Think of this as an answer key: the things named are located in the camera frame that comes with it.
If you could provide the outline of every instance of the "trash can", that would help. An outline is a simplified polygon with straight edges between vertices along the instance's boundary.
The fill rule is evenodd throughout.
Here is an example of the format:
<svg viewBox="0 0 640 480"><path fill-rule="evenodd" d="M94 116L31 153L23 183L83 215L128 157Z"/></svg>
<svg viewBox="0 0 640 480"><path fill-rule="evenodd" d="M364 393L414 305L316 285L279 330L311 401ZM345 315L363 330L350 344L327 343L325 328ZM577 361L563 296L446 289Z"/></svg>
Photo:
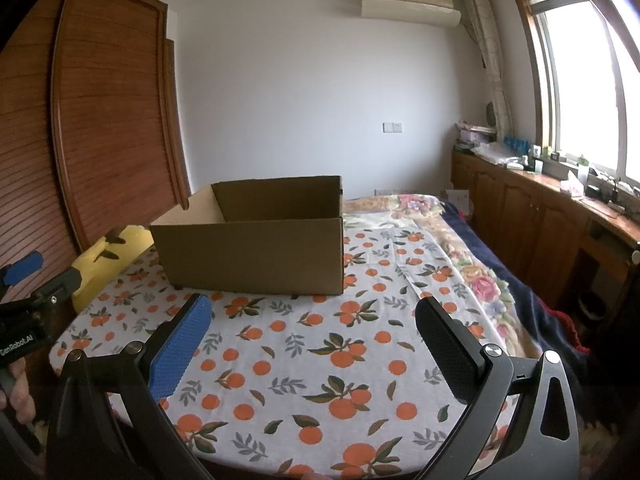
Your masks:
<svg viewBox="0 0 640 480"><path fill-rule="evenodd" d="M578 295L578 309L572 315L580 342L585 344L602 322L607 305L595 292L584 290Z"/></svg>

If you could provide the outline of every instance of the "orange print tablecloth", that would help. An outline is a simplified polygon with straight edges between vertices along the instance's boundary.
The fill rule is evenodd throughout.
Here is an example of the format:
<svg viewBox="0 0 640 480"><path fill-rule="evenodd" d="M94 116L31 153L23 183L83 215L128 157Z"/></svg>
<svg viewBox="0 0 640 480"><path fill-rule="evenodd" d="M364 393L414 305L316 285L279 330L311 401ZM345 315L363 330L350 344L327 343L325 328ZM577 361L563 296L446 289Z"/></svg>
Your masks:
<svg viewBox="0 0 640 480"><path fill-rule="evenodd" d="M502 315L506 307L495 303L505 296L490 280L472 290L477 276L460 273L426 224L383 216L371 219L378 228L345 229L341 296L204 292L211 325L175 393L161 401L196 455L265 474L332 478L418 471L434 455L464 406L417 333L415 304L431 294L482 343L507 348L513 341L485 312L492 304ZM72 348L95 356L145 341L193 292L174 290L149 249L78 316L53 347L52 366L62 368ZM128 421L120 397L110 399ZM486 460L512 413L506 402Z"/></svg>

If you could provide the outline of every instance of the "air conditioner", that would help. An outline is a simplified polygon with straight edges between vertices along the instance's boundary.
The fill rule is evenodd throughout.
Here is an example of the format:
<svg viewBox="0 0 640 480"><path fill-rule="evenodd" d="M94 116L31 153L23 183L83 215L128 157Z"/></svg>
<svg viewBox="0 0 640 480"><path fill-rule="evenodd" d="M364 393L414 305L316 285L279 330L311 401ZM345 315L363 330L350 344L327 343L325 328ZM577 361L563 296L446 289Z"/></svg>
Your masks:
<svg viewBox="0 0 640 480"><path fill-rule="evenodd" d="M363 0L362 17L439 27L455 27L460 22L460 12L453 8L453 0Z"/></svg>

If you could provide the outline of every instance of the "window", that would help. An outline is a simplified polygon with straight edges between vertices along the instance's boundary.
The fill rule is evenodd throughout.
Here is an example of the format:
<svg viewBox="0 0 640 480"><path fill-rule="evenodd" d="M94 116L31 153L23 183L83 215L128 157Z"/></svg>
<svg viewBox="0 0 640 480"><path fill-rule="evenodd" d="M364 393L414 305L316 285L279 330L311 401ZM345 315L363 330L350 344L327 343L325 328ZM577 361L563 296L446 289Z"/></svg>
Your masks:
<svg viewBox="0 0 640 480"><path fill-rule="evenodd" d="M640 182L640 73L589 0L516 0L536 88L539 144Z"/></svg>

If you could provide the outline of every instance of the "navy blue blanket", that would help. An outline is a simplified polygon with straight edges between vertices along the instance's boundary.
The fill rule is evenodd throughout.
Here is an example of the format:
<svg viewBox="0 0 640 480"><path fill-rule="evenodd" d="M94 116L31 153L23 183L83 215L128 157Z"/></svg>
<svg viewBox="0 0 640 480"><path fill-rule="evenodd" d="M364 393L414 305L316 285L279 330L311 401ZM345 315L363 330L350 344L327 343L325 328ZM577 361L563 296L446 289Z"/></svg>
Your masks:
<svg viewBox="0 0 640 480"><path fill-rule="evenodd" d="M587 421L599 420L603 424L617 423L622 414L620 401L596 358L574 348L558 319L545 310L533 291L516 278L478 238L460 218L455 206L445 203L442 217L478 260L493 269L498 278L509 283L518 318L542 350L555 350L560 354L575 408L582 418Z"/></svg>

